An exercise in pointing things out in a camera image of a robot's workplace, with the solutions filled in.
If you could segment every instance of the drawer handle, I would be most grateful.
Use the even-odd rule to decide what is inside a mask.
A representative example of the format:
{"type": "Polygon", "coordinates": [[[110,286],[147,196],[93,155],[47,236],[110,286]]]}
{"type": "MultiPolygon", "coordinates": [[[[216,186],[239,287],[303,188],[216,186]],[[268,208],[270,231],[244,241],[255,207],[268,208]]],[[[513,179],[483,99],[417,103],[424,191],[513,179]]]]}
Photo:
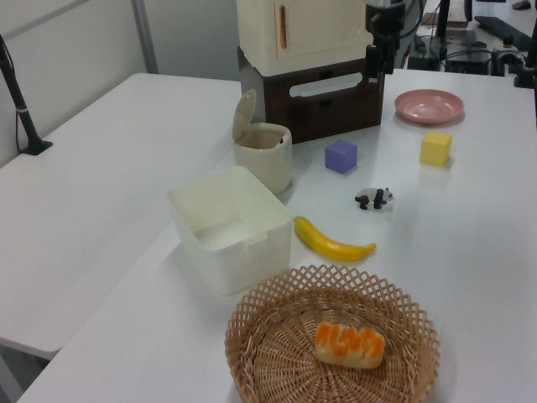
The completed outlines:
{"type": "Polygon", "coordinates": [[[353,88],[361,81],[362,73],[347,74],[346,76],[327,78],[326,80],[313,81],[306,84],[299,84],[298,86],[292,86],[289,89],[289,95],[291,95],[293,98],[313,97],[314,95],[353,88]]]}
{"type": "Polygon", "coordinates": [[[287,29],[285,28],[285,6],[279,6],[279,44],[287,49],[287,29]]]}

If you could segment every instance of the pink plate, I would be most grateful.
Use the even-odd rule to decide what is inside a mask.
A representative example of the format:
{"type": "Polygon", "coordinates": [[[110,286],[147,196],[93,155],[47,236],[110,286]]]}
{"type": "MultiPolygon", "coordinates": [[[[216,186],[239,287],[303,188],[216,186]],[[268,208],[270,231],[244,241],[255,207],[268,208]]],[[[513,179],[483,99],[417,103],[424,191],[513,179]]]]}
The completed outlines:
{"type": "Polygon", "coordinates": [[[462,113],[464,102],[449,92],[414,90],[395,98],[395,109],[401,117],[413,122],[445,123],[462,113]]]}

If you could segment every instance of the yellow cube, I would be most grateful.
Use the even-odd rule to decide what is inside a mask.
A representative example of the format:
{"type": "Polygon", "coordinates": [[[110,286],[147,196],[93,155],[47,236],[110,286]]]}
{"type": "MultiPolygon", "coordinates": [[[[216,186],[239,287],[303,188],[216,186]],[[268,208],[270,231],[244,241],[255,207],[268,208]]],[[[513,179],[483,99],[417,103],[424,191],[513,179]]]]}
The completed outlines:
{"type": "Polygon", "coordinates": [[[421,140],[420,162],[444,166],[450,158],[451,135],[430,130],[421,140]]]}

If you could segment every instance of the cream cabinet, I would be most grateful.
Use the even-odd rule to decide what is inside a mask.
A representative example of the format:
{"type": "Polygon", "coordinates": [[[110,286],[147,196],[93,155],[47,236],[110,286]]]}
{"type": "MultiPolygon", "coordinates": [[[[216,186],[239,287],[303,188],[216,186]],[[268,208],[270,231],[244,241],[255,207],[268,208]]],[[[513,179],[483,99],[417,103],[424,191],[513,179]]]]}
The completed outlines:
{"type": "Polygon", "coordinates": [[[240,47],[263,76],[362,59],[363,0],[237,0],[240,47]]]}

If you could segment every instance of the white plastic box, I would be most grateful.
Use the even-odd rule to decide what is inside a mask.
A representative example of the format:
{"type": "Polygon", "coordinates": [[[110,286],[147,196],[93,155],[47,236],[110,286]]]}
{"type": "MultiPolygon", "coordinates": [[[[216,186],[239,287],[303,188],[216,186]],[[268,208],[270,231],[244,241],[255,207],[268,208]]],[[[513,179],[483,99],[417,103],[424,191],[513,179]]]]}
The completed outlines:
{"type": "Polygon", "coordinates": [[[168,200],[186,253],[217,294],[288,268],[292,216],[246,168],[199,176],[170,189],[168,200]]]}
{"type": "Polygon", "coordinates": [[[363,0],[237,0],[240,48],[262,76],[365,58],[363,0]]]}

